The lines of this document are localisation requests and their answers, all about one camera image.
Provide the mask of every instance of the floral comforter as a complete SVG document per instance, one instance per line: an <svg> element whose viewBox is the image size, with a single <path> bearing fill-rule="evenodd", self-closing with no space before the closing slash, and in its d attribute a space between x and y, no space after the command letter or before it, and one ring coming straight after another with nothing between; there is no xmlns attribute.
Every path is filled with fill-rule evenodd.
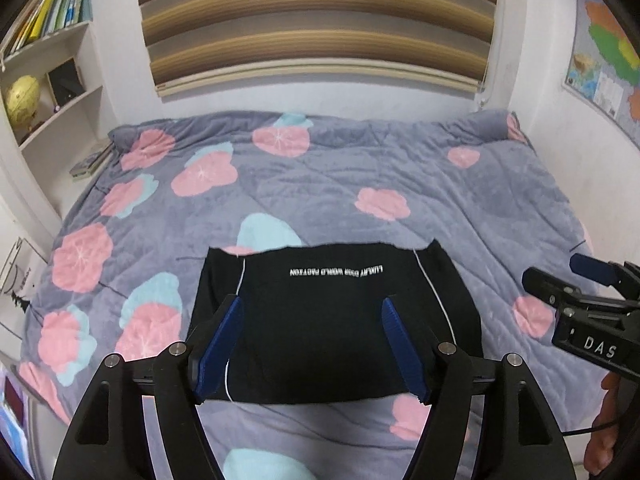
<svg viewBox="0 0 640 480"><path fill-rule="evenodd" d="M122 126L116 155L65 219L28 313L20 375L69 422L105 355L153 356L185 337L207 248L437 238L482 319L484 353L518 352L560 425L598 402L599 370L551 345L553 311L522 290L539 266L583 290L587 235L506 111L449 123L234 112ZM170 478L152 399L159 479ZM199 408L227 480L401 478L428 407L409 395L322 406ZM460 478L472 470L474 405Z"/></svg>

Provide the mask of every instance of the window blind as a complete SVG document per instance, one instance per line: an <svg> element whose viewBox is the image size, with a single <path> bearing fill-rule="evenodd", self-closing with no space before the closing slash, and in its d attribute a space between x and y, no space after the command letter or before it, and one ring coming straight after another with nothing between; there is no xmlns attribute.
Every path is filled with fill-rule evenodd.
<svg viewBox="0 0 640 480"><path fill-rule="evenodd" d="M486 70L496 0L139 2L154 81L170 93L234 72L300 73L302 60L310 72L438 75L472 88Z"/></svg>

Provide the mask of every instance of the human hand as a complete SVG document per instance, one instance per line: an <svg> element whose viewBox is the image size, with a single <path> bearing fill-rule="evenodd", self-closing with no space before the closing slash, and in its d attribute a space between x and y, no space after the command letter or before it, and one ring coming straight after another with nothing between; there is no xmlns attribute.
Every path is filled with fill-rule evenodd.
<svg viewBox="0 0 640 480"><path fill-rule="evenodd" d="M607 393L602 400L600 414L593 421L593 426L607 424L618 416L618 388L620 376L610 372L602 380L600 387ZM618 425L606 430L591 433L591 439L584 452L584 468L592 475L599 475L613 460L613 446L618 439Z"/></svg>

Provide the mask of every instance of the yellow globe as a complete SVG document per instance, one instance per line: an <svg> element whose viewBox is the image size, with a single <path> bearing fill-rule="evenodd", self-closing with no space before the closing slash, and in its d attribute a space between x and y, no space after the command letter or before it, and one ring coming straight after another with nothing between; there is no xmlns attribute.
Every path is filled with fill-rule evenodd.
<svg viewBox="0 0 640 480"><path fill-rule="evenodd" d="M31 75L16 80L6 93L6 114L11 126L28 128L38 109L40 83Z"/></svg>

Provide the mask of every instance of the book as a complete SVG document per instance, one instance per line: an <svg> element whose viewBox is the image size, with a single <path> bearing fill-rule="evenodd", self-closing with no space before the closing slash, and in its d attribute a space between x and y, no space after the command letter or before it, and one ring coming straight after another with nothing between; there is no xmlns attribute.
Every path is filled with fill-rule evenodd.
<svg viewBox="0 0 640 480"><path fill-rule="evenodd" d="M89 155L69 170L69 174L78 180L81 176L90 176L111 153L112 147L111 139L99 140L92 146Z"/></svg>
<svg viewBox="0 0 640 480"><path fill-rule="evenodd" d="M49 12L49 8L52 6L53 0L44 0L42 4L42 8L38 12L38 17L36 21L33 23L33 28L29 33L29 37L27 38L26 43L31 43L32 41L37 40L42 33L42 25L44 23L45 18L47 17L47 13Z"/></svg>
<svg viewBox="0 0 640 480"><path fill-rule="evenodd" d="M91 0L82 0L80 5L80 21L91 21L94 18L94 10L91 7Z"/></svg>
<svg viewBox="0 0 640 480"><path fill-rule="evenodd" d="M31 29L33 28L33 23L36 21L36 18L38 17L38 13L42 9L43 5L44 5L44 0L40 0L38 5L33 9L33 12L29 16L29 19L24 24L24 28L20 33L20 37L14 43L14 46L11 49L11 54L20 50L24 46L24 43L27 40L29 33L31 32Z"/></svg>
<svg viewBox="0 0 640 480"><path fill-rule="evenodd" d="M76 0L74 5L74 16L71 19L72 25L75 25L80 20L80 10L82 8L82 0Z"/></svg>
<svg viewBox="0 0 640 480"><path fill-rule="evenodd" d="M24 32L25 27L27 26L27 22L29 21L29 17L33 12L33 9L38 6L40 0L29 0L24 8L21 10L20 14L13 22L12 26L9 28L7 32L7 36L11 37L10 45L13 47L15 43L20 38L20 35Z"/></svg>
<svg viewBox="0 0 640 480"><path fill-rule="evenodd" d="M76 0L69 0L66 6L66 14L65 14L65 27L71 25L71 20L74 16L74 8L76 6Z"/></svg>
<svg viewBox="0 0 640 480"><path fill-rule="evenodd" d="M84 180L86 178L89 178L90 176L93 176L93 174L98 170L98 168L100 168L100 165L110 155L111 155L111 150L109 149L106 152L104 152L102 155L100 155L98 158L96 158L95 162L91 165L91 167L88 170L83 171L82 173L78 173L76 175L73 175L71 177L71 180L73 182L77 182L78 180Z"/></svg>
<svg viewBox="0 0 640 480"><path fill-rule="evenodd" d="M47 19L45 20L45 25L42 29L42 35L46 36L54 31L54 26L56 25L56 18L58 17L58 11L60 10L60 4L62 0L53 0L53 4L49 9L49 13L47 15Z"/></svg>
<svg viewBox="0 0 640 480"><path fill-rule="evenodd" d="M65 18L66 18L66 10L69 7L69 0L62 0L60 4L60 10L58 11L58 16L56 17L56 27L54 30L60 30L65 26Z"/></svg>

